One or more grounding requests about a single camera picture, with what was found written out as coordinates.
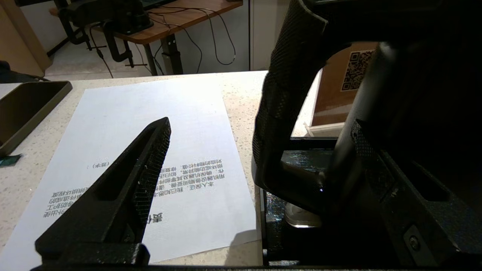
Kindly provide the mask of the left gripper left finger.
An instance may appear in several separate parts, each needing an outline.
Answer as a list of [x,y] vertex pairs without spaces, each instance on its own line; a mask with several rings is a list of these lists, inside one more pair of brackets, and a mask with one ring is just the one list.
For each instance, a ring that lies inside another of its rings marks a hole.
[[35,242],[43,264],[147,264],[143,235],[170,146],[167,117],[147,125]]

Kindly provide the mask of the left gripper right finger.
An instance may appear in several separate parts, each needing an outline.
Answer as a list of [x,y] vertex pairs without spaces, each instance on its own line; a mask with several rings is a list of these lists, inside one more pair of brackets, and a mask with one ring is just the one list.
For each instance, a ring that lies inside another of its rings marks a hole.
[[368,122],[351,128],[365,180],[402,266],[480,266],[481,217]]

